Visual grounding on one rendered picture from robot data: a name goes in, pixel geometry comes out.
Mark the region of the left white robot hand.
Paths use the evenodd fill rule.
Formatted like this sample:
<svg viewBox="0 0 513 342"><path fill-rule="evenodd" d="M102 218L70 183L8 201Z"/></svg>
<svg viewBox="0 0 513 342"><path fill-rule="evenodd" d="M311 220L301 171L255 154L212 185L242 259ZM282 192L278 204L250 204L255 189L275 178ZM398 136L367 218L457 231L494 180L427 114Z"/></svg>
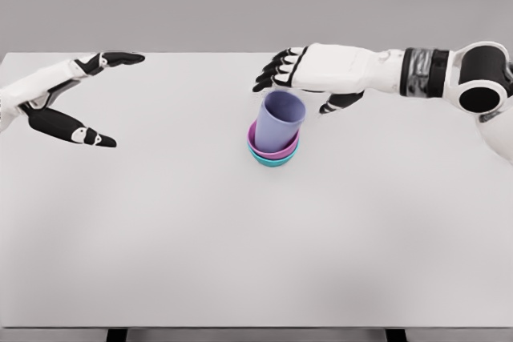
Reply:
<svg viewBox="0 0 513 342"><path fill-rule="evenodd" d="M24 115L29 126L44 135L92 147L117 147L117 142L80 120L51 107L65 91L107 68L142 63L145 56L126 51L103 51L43 67L0 88L0 134Z"/></svg>

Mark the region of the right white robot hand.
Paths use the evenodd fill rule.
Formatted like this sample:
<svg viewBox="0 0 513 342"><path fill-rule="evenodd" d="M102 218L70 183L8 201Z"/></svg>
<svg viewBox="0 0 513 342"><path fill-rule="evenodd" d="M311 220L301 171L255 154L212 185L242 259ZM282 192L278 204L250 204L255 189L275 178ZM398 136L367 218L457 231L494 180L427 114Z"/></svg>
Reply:
<svg viewBox="0 0 513 342"><path fill-rule="evenodd" d="M377 54L355 46L314 43L277 53L263 67L252 90L274 86L310 93L327 93L319 107L322 115L345 109L360 100L365 90L379 84Z"/></svg>

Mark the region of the lavender plastic cup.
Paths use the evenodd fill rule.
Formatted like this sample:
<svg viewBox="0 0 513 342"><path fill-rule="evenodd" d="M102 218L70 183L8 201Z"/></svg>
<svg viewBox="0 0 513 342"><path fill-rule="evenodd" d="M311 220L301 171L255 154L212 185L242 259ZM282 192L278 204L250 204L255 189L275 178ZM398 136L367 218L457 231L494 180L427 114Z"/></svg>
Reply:
<svg viewBox="0 0 513 342"><path fill-rule="evenodd" d="M300 130L305 114L305 104L296 95L286 91L268 93L256 118L256 148L265 153L285 149Z"/></svg>

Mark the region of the pink plastic bowl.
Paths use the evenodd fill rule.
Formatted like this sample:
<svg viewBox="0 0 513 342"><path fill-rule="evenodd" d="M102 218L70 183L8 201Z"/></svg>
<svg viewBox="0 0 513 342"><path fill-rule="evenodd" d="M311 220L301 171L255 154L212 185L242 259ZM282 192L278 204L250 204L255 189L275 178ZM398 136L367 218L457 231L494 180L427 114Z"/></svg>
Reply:
<svg viewBox="0 0 513 342"><path fill-rule="evenodd" d="M299 143L299 135L300 131L297 131L296 134L290 139L289 143L285 148L277 152L263 152L257 149L255 144L255 132L256 132L257 121L254 121L249 129L247 134L248 147L250 151L255 154L257 157L270 160L270 161L278 161L289 157L297 148Z"/></svg>

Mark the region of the teal plastic bowl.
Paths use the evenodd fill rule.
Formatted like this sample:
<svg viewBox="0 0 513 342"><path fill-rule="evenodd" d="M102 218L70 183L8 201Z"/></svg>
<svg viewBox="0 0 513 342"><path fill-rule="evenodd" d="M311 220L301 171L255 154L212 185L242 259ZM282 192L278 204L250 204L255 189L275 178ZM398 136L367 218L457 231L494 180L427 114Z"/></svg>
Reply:
<svg viewBox="0 0 513 342"><path fill-rule="evenodd" d="M266 167L280 167L285 165L296 154L298 144L288 147L283 150L283 155L272 155L267 153L260 154L257 150L253 149L248 143L248 149L253 158L260 164Z"/></svg>

